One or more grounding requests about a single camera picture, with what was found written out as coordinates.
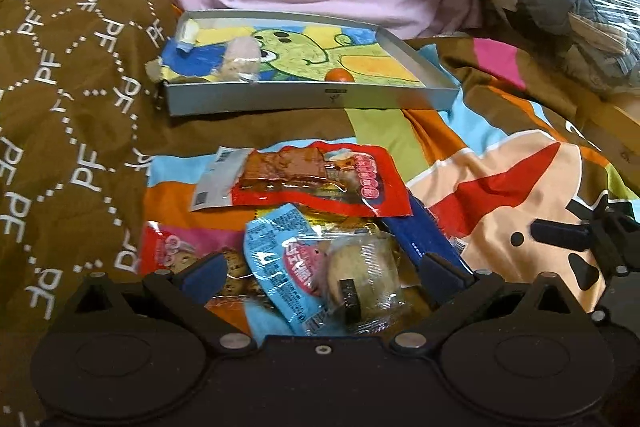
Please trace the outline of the pale rice cracker bar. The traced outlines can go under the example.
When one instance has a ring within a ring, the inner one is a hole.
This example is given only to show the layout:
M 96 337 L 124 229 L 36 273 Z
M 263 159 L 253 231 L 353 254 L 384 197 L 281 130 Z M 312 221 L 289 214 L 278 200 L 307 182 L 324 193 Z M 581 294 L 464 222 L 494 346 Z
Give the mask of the pale rice cracker bar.
M 236 37 L 227 42 L 222 62 L 212 70 L 218 81 L 255 82 L 259 78 L 262 50 L 251 36 Z

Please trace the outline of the small orange round snack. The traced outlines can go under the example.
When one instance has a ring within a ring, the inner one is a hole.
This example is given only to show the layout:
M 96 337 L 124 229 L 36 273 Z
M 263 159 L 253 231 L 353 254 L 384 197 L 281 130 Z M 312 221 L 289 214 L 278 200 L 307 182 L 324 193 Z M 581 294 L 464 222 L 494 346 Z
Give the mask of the small orange round snack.
M 344 68 L 332 68 L 324 75 L 326 82 L 354 82 L 355 77 L 349 70 Z

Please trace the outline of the red cookie snack packet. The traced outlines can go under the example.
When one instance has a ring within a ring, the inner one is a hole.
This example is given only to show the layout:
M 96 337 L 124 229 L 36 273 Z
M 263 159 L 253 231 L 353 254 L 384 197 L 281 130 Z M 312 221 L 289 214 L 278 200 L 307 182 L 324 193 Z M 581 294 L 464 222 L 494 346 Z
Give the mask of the red cookie snack packet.
M 259 287 L 243 254 L 244 234 L 240 231 L 185 229 L 146 222 L 141 237 L 139 272 L 157 269 L 179 273 L 210 254 L 222 254 L 227 261 L 224 287 L 209 301 L 218 298 L 262 298 Z

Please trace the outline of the blue pastry snack packet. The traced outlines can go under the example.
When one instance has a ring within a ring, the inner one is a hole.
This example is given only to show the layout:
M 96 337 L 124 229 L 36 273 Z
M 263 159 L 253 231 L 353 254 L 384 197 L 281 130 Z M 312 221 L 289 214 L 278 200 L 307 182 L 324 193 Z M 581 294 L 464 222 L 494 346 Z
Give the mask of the blue pastry snack packet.
M 376 334 L 409 311 L 399 247 L 371 223 L 312 225 L 286 204 L 248 222 L 243 253 L 296 335 Z

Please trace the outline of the colourful cartoon blanket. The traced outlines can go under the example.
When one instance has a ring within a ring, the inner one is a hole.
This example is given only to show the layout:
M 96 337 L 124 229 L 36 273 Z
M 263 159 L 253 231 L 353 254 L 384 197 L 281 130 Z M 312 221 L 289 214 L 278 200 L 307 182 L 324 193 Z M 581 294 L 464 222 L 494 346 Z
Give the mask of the colourful cartoon blanket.
M 559 273 L 584 309 L 594 310 L 605 280 L 593 255 L 533 241 L 530 222 L 579 222 L 604 205 L 637 211 L 639 199 L 574 126 L 577 107 L 561 92 L 560 77 L 496 40 L 441 38 L 421 52 L 460 87 L 446 112 L 299 109 L 163 124 L 154 132 L 143 197 L 139 272 L 156 269 L 154 246 L 162 232 L 202 255 L 238 257 L 252 213 L 190 208 L 218 148 L 336 141 L 386 148 L 412 194 L 447 235 L 460 239 L 473 268 L 509 282 Z

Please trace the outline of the gold yellow snack packet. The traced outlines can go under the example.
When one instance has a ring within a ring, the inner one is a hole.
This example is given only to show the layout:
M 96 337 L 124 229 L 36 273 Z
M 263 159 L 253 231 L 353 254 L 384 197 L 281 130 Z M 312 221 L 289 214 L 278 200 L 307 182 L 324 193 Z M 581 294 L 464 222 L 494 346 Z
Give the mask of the gold yellow snack packet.
M 285 204 L 256 210 L 255 219 L 247 223 L 245 231 L 255 236 L 273 233 L 315 239 L 346 234 L 375 234 L 381 228 L 373 219 L 334 215 Z

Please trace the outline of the red dried meat snack packet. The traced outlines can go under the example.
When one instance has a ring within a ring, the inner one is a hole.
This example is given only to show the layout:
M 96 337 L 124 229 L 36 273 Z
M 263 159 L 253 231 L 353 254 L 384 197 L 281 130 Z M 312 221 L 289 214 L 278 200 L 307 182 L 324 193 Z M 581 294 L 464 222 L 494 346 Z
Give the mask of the red dried meat snack packet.
M 299 205 L 334 215 L 411 215 L 392 156 L 377 145 L 314 141 L 263 152 L 221 147 L 196 184 L 193 211 Z

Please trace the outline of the brown PF patterned duvet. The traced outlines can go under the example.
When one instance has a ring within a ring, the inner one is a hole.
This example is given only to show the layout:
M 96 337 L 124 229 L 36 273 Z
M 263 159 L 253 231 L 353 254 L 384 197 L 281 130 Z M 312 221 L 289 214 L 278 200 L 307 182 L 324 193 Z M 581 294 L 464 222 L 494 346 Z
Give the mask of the brown PF patterned duvet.
M 157 155 L 347 139 L 338 109 L 173 121 L 145 72 L 172 0 L 1 0 L 1 421 L 35 426 L 32 351 L 84 277 L 138 276 Z

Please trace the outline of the grey tray with cartoon drawing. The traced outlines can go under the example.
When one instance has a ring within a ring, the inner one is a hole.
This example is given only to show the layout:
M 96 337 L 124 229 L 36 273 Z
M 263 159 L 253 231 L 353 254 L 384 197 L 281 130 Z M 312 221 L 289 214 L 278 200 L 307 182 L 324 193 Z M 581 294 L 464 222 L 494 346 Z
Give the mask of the grey tray with cartoon drawing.
M 254 37 L 255 82 L 218 81 L 228 41 Z M 326 82 L 332 68 L 354 82 Z M 305 108 L 448 110 L 457 83 L 381 26 L 310 14 L 186 11 L 163 51 L 145 66 L 174 117 Z

